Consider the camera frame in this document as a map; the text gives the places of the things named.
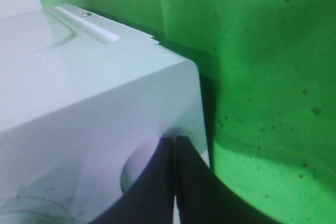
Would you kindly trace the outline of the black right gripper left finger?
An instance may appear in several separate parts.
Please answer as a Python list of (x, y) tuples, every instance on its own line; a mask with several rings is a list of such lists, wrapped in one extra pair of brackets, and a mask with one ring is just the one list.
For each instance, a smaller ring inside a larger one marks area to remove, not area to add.
[(174, 140), (161, 138), (126, 193), (91, 223), (173, 223)]

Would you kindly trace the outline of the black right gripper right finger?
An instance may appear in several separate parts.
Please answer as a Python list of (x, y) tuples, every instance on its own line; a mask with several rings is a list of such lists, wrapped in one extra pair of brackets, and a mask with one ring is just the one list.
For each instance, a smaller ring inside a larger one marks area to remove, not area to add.
[(187, 136), (176, 138), (175, 163), (181, 223), (278, 223), (222, 183)]

